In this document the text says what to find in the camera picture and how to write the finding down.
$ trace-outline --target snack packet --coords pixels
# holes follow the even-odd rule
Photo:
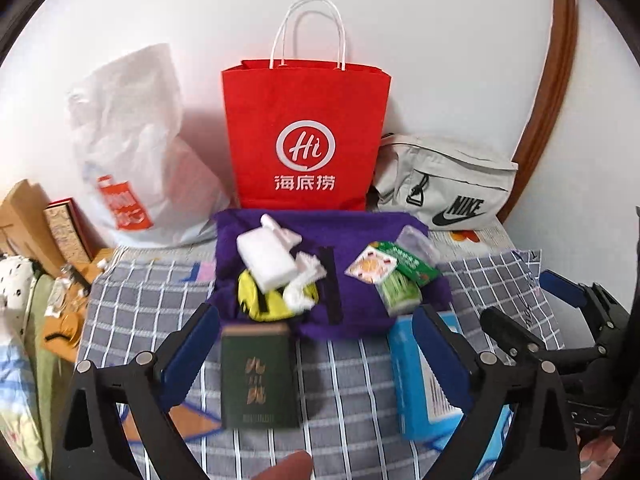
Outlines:
[[[397,262],[393,256],[368,245],[344,273],[361,282],[377,285],[394,271]]]

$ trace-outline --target metal screw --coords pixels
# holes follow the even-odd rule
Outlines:
[[[136,355],[136,362],[139,365],[148,365],[154,358],[154,355],[151,352],[140,352]]]
[[[498,362],[498,358],[491,352],[482,352],[480,360],[486,365],[495,365]]]
[[[552,374],[553,372],[556,371],[556,365],[553,364],[551,361],[542,361],[542,369],[546,373]]]
[[[84,361],[80,361],[78,363],[78,366],[76,367],[76,370],[78,370],[78,372],[80,372],[81,374],[88,372],[90,369],[91,369],[91,361],[87,359],[85,359]]]

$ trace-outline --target white plastic bag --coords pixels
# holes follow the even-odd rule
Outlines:
[[[214,236],[209,218],[229,199],[177,137],[182,102],[167,44],[99,68],[75,85],[67,107],[90,219],[115,243],[172,247]]]

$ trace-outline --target gray checkered blanket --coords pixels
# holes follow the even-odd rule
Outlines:
[[[79,359],[119,365],[158,348],[212,292],[213,282],[182,281],[191,268],[191,262],[117,261],[92,288]],[[491,305],[527,326],[549,348],[562,345],[537,285],[539,252],[508,251],[450,262],[441,270],[452,286],[452,308],[476,351],[495,349],[478,322],[482,309]],[[399,433],[385,337],[298,341],[294,382],[302,421],[298,430],[219,431],[188,443],[210,478],[250,478],[297,449],[313,455],[316,480],[420,480],[436,459],[436,451],[403,440]],[[186,400],[220,416],[218,344]],[[143,447],[132,446],[132,451],[144,478],[157,478]],[[486,468],[479,476],[489,472]]]

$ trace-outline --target purple bag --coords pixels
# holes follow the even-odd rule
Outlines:
[[[407,213],[351,211],[271,211],[227,209],[217,213],[216,286],[207,300],[220,312],[223,322],[249,320],[238,305],[238,276],[245,269],[236,248],[236,237],[260,227],[260,216],[268,213],[282,227],[299,233],[302,242],[291,251],[318,257],[327,277],[318,281],[320,301],[309,312],[290,320],[294,333],[314,339],[361,338],[384,334],[393,323],[376,287],[346,276],[344,271],[367,244],[396,240],[405,225],[427,234],[427,227]],[[422,288],[425,303],[451,301],[446,278],[439,276]]]

